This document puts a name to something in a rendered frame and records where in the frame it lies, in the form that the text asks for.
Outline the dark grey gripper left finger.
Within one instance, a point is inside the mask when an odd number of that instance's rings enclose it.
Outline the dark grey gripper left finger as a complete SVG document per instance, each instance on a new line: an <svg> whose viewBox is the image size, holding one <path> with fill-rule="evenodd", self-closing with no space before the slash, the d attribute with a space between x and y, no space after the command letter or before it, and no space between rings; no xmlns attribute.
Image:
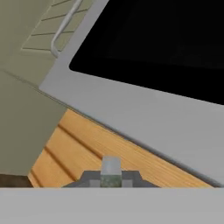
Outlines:
<svg viewBox="0 0 224 224"><path fill-rule="evenodd" d="M100 187L103 176L111 174L111 157L104 157L99 171L84 171L79 180L66 187Z"/></svg>

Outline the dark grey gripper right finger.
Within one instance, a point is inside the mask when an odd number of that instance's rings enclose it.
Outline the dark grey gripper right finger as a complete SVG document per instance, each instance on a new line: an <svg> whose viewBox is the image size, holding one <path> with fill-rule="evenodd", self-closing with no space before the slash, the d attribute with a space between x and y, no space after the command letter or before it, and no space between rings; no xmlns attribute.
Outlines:
<svg viewBox="0 0 224 224"><path fill-rule="evenodd" d="M110 186L158 188L157 185L143 179L139 171L123 171L121 168L121 160L118 157L111 158Z"/></svg>

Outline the grey stove with black glass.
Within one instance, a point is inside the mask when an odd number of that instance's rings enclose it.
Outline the grey stove with black glass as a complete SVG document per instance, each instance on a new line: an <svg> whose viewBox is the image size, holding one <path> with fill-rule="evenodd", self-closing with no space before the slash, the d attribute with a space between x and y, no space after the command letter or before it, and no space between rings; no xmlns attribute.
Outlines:
<svg viewBox="0 0 224 224"><path fill-rule="evenodd" d="M109 0L95 0L39 89L218 186L224 186L224 106L68 68Z"/></svg>

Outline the plain olive cupboard panel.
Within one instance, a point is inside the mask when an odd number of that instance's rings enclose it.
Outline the plain olive cupboard panel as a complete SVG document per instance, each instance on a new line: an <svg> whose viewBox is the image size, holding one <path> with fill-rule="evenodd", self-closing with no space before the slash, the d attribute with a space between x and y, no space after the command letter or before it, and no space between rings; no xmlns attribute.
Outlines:
<svg viewBox="0 0 224 224"><path fill-rule="evenodd" d="M26 175L65 111L0 70L0 173Z"/></svg>

